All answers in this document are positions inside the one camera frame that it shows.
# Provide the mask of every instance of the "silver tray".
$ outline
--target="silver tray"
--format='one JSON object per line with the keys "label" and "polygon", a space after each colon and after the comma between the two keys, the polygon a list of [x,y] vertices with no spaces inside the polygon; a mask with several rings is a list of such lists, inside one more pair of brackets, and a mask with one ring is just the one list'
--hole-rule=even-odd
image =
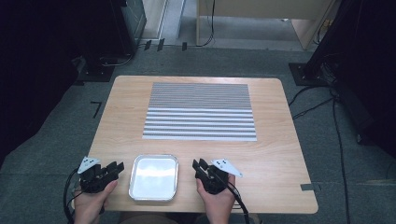
{"label": "silver tray", "polygon": [[177,190],[177,158],[140,155],[134,160],[129,195],[136,201],[171,201]]}

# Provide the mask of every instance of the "table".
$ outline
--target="table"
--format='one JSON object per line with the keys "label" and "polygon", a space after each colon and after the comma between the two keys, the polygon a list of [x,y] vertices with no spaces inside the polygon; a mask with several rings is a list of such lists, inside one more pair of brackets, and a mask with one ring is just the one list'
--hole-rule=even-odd
{"label": "table", "polygon": [[[153,83],[233,84],[248,87],[257,141],[166,140],[142,137]],[[134,159],[172,154],[178,159],[177,192],[170,202],[135,202],[129,195]],[[281,82],[275,78],[119,76],[108,97],[90,157],[124,162],[107,210],[204,212],[192,160],[228,159],[244,174],[236,187],[250,213],[313,214],[318,204]]]}
{"label": "table", "polygon": [[[212,15],[213,0],[197,1],[196,44],[200,41],[200,18]],[[303,49],[311,44],[336,0],[216,0],[215,16],[292,19]]]}

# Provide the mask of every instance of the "human hand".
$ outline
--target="human hand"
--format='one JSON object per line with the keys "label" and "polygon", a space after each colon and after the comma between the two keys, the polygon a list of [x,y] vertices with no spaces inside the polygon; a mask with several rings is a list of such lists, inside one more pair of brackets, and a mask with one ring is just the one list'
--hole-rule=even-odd
{"label": "human hand", "polygon": [[[233,204],[235,203],[233,194],[228,189],[218,194],[210,194],[206,192],[204,184],[200,179],[197,178],[196,181],[197,191],[204,201],[206,215],[210,223],[227,224],[231,210],[233,209]],[[228,181],[235,185],[235,176],[229,175]]]}
{"label": "human hand", "polygon": [[99,213],[102,206],[107,206],[107,197],[113,192],[117,186],[117,180],[111,181],[107,184],[105,189],[99,193],[81,193],[76,191],[75,196],[75,210],[76,218],[75,224],[97,224],[99,223]]}

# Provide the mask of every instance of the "striped mat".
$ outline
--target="striped mat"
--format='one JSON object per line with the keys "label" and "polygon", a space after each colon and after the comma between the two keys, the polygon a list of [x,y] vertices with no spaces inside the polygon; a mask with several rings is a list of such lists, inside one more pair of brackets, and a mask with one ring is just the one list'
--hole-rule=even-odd
{"label": "striped mat", "polygon": [[153,83],[143,138],[257,141],[248,85]]}

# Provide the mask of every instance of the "black cable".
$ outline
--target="black cable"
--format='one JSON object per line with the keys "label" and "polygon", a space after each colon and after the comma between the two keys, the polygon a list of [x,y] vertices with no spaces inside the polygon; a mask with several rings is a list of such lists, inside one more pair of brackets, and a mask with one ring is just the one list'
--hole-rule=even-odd
{"label": "black cable", "polygon": [[211,25],[211,34],[210,37],[207,39],[206,43],[204,43],[203,45],[196,45],[196,47],[204,47],[206,45],[208,45],[212,40],[213,40],[213,36],[215,35],[215,28],[213,25],[213,17],[215,15],[215,6],[216,6],[216,0],[213,0],[213,6],[212,6],[212,25]]}
{"label": "black cable", "polygon": [[334,76],[334,71],[332,69],[332,67],[325,61],[322,64],[323,69],[325,70],[325,77],[330,77],[332,79],[332,81],[330,81],[331,83],[333,83],[336,80],[336,77]]}
{"label": "black cable", "polygon": [[[146,46],[146,44],[140,44],[140,45],[138,45],[138,48],[140,49],[141,47],[145,47]],[[154,47],[158,47],[158,46],[160,46],[160,45],[158,45],[158,44],[151,44],[150,46],[154,46]],[[178,45],[163,45],[164,47],[179,47]]]}
{"label": "black cable", "polygon": [[70,203],[73,202],[73,200],[75,200],[79,195],[81,195],[84,191],[82,190],[78,195],[73,196],[73,198],[71,198],[69,200],[69,202],[67,203],[67,207],[70,206]]}
{"label": "black cable", "polygon": [[74,219],[72,214],[70,213],[69,210],[69,203],[67,202],[67,190],[70,186],[70,180],[72,179],[73,175],[78,171],[78,168],[76,168],[75,170],[73,170],[73,172],[69,175],[69,177],[67,177],[66,180],[66,184],[64,186],[64,214],[67,217],[68,222],[67,223],[74,223]]}
{"label": "black cable", "polygon": [[[351,41],[351,43],[354,43],[356,41],[356,39],[358,38],[358,31],[359,31],[359,26],[360,26],[360,22],[361,22],[361,9],[363,8],[363,1],[364,0],[361,0],[361,5],[360,5],[360,8],[359,8],[359,14],[358,14],[358,18],[356,20],[355,35],[354,35],[353,40]],[[339,8],[341,8],[344,3],[347,3],[347,1],[343,0],[341,2],[341,5],[340,5]],[[354,46],[353,44],[350,44],[349,45],[349,49],[351,49],[353,46]],[[324,58],[324,60],[327,60],[327,58],[329,56],[344,54],[345,52],[348,52],[348,51],[349,50],[345,50],[345,51],[342,51],[342,52],[336,52],[336,53],[330,53],[330,54],[327,54],[327,55],[323,56],[323,58]]]}
{"label": "black cable", "polygon": [[350,224],[350,217],[349,217],[349,197],[348,197],[348,191],[347,191],[347,177],[346,177],[346,170],[345,170],[345,165],[344,165],[344,147],[343,147],[343,142],[341,140],[341,134],[340,130],[338,127],[338,122],[337,122],[337,117],[335,116],[335,98],[332,101],[332,117],[334,119],[334,124],[335,124],[335,130],[337,131],[337,136],[338,136],[338,143],[340,145],[340,157],[341,157],[341,172],[343,174],[343,182],[344,182],[344,194],[345,194],[345,199],[346,199],[346,223]]}
{"label": "black cable", "polygon": [[230,183],[230,182],[225,183],[225,182],[224,182],[217,174],[215,174],[214,172],[210,172],[210,173],[211,173],[211,175],[213,175],[219,182],[221,182],[221,184],[223,185],[223,187],[227,188],[227,189],[233,194],[233,196],[235,197],[236,201],[237,201],[238,204],[241,206],[241,209],[242,209],[242,211],[243,211],[243,213],[244,213],[244,219],[245,219],[246,224],[249,224],[250,221],[249,221],[249,219],[248,219],[248,210],[247,210],[247,208],[245,207],[245,204],[242,202],[241,195],[239,194],[238,189],[237,189],[232,183]]}
{"label": "black cable", "polygon": [[316,41],[314,40],[314,43],[315,43],[316,45],[319,45],[319,44],[320,44],[320,30],[323,28],[324,22],[321,24],[321,26],[320,26],[320,28],[319,28],[319,30],[318,30],[318,32],[317,32],[317,40],[316,40]]}
{"label": "black cable", "polygon": [[311,110],[314,110],[314,109],[320,107],[321,105],[326,105],[326,104],[329,103],[332,99],[333,99],[333,97],[330,98],[330,99],[328,99],[328,100],[326,100],[326,101],[324,101],[324,102],[322,102],[322,103],[320,103],[320,104],[318,104],[318,105],[315,105],[314,107],[311,107],[311,108],[309,108],[309,109],[307,109],[307,110],[305,110],[305,111],[303,111],[303,112],[300,112],[300,113],[294,115],[294,116],[293,116],[293,119],[297,119],[297,118],[299,118],[299,117],[302,117],[302,116],[304,116],[307,112],[309,112],[309,111],[311,111]]}
{"label": "black cable", "polygon": [[314,89],[314,88],[317,88],[317,87],[321,87],[321,86],[307,86],[307,87],[304,87],[303,89],[299,90],[294,95],[293,99],[291,99],[291,101],[289,103],[289,106],[291,106],[294,103],[294,101],[297,99],[297,96],[300,95],[303,91],[311,90],[311,89]]}
{"label": "black cable", "polygon": [[125,65],[126,63],[128,63],[129,61],[131,61],[131,59],[134,57],[134,55],[133,54],[127,54],[126,56],[129,56],[129,58],[127,59],[127,60],[125,60],[124,62],[122,62],[122,63],[101,63],[101,65],[103,66],[103,67],[109,67],[109,66],[122,66],[122,65]]}

